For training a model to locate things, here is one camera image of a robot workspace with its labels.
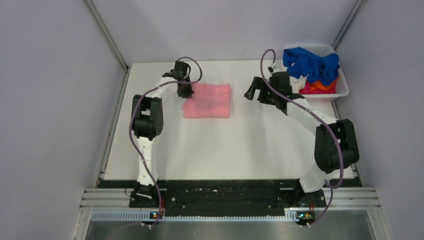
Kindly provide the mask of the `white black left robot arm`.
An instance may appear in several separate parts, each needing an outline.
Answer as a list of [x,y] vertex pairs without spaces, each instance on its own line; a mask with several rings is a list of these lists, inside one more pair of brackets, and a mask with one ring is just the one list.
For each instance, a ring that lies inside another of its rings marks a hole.
[[149,207],[157,205],[159,210],[163,207],[163,200],[153,160],[153,145],[164,129],[163,100],[166,94],[177,93],[179,98],[190,98],[194,94],[190,80],[192,69],[183,59],[176,60],[174,67],[161,76],[153,89],[142,95],[136,94],[132,99],[128,134],[138,153],[135,198],[141,199]]

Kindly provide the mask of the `pink t-shirt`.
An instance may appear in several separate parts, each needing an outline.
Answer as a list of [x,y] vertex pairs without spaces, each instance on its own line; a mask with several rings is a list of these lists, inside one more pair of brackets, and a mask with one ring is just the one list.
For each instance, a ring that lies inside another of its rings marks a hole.
[[194,91],[182,105],[186,119],[229,118],[232,89],[230,84],[195,83]]

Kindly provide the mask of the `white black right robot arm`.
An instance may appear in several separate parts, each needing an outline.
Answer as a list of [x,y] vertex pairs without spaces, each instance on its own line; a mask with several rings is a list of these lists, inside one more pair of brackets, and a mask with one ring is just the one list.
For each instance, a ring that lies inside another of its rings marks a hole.
[[261,104],[275,106],[286,116],[296,120],[315,137],[314,163],[297,180],[299,189],[293,192],[293,200],[299,206],[307,206],[314,194],[330,185],[330,179],[338,176],[336,184],[342,185],[344,170],[358,162],[359,148],[354,124],[349,119],[337,119],[326,115],[299,93],[294,93],[289,75],[285,71],[273,72],[269,80],[255,76],[245,92],[247,100],[257,100]]

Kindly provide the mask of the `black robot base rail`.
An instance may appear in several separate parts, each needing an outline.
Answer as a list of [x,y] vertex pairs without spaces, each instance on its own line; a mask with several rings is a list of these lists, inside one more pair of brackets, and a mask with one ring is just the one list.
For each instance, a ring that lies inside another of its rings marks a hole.
[[283,217],[289,208],[324,208],[323,189],[304,193],[298,180],[159,180],[160,194],[136,194],[134,180],[101,180],[100,189],[127,189],[130,208],[161,207],[164,217]]

